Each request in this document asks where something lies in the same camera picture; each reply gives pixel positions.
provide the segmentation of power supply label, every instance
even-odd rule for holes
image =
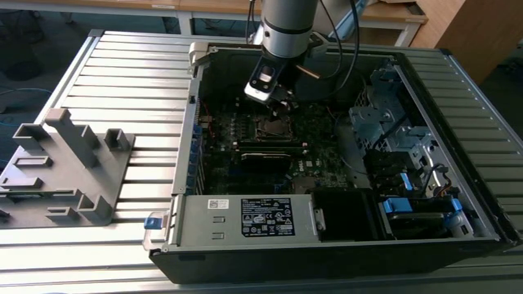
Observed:
[[[293,236],[291,198],[241,199],[241,234],[245,237]]]

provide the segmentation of wooden desk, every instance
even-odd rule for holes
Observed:
[[[192,34],[191,22],[193,18],[213,18],[227,20],[245,20],[248,13],[248,0],[180,0],[177,8],[181,34]],[[256,20],[261,13],[260,1],[256,1]],[[343,15],[336,9],[330,12],[334,19]],[[406,4],[387,4],[378,2],[368,6],[362,16],[363,28],[395,29],[402,31],[395,46],[407,47],[416,35],[418,29],[428,20],[426,15],[415,15]]]
[[[248,0],[0,0],[0,9],[176,17],[181,34],[192,35],[195,18],[244,21]],[[260,20],[260,13],[260,1],[256,1],[255,20]],[[403,4],[379,2],[364,10],[360,26],[402,31],[395,45],[408,46],[424,22],[427,17],[411,14]]]
[[[523,37],[522,0],[418,0],[431,21],[412,45],[446,48],[480,84]]]
[[[0,0],[0,9],[176,17],[180,0]]]

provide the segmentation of metal slotted surface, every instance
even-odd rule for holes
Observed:
[[[199,40],[241,42],[208,38],[105,32],[85,41],[43,113],[49,107],[64,107],[72,120],[89,124],[95,132],[117,127],[137,135],[115,219],[107,227],[0,231],[0,293],[319,292],[383,283],[399,292],[440,293],[452,291],[459,283],[468,291],[484,291],[486,279],[498,287],[518,283],[523,276],[520,248],[423,275],[220,285],[175,285],[167,280],[140,244],[143,219],[152,211],[165,210],[171,201],[189,81],[188,46]],[[436,50],[364,49],[407,55],[488,186],[523,230],[520,145],[452,58]],[[163,235],[155,232],[152,241],[161,242]]]

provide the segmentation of motherboard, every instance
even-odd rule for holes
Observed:
[[[319,186],[347,187],[326,107],[301,105],[275,115],[247,97],[224,91],[201,101],[208,195],[304,194]]]

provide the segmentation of silver cylinder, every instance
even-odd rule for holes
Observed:
[[[263,1],[263,46],[281,58],[307,50],[318,0]]]

